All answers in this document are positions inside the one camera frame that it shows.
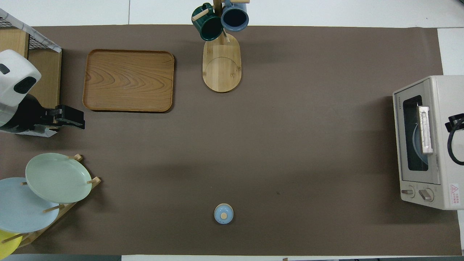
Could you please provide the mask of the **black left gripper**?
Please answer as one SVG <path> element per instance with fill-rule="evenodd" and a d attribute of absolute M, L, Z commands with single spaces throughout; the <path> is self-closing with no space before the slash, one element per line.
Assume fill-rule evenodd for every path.
<path fill-rule="evenodd" d="M 16 106 L 1 104 L 1 122 L 0 129 L 4 132 L 22 133 L 36 131 L 36 127 L 42 128 L 54 124 L 56 128 L 63 126 L 85 129 L 86 124 L 73 123 L 84 122 L 83 111 L 74 109 L 66 105 L 55 107 L 55 119 L 47 113 L 50 111 L 44 108 L 40 102 L 31 94 L 26 94 L 22 101 Z"/>

